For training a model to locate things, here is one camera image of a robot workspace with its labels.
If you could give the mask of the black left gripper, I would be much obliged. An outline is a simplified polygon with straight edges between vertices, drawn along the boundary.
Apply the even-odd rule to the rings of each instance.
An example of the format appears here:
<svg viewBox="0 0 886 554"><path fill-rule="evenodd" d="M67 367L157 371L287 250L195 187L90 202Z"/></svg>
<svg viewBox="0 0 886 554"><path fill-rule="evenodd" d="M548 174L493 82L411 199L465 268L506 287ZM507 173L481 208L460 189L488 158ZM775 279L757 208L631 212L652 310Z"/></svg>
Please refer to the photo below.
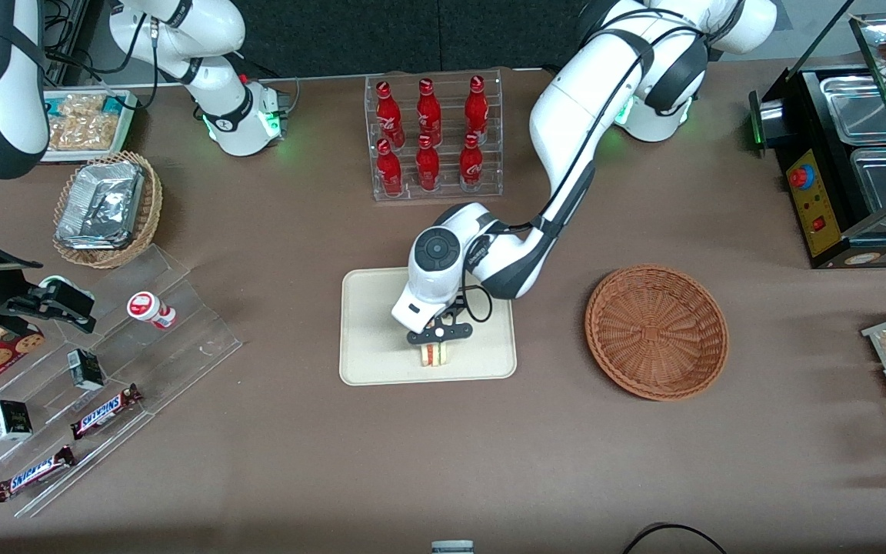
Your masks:
<svg viewBox="0 0 886 554"><path fill-rule="evenodd" d="M423 367L423 345L443 343L451 340L468 338L472 334L471 323L457 322L458 316L467 309L467 302L454 302L444 309L419 332L408 331L407 343L419 345L419 360ZM448 342L448 364L456 359L457 346Z"/></svg>

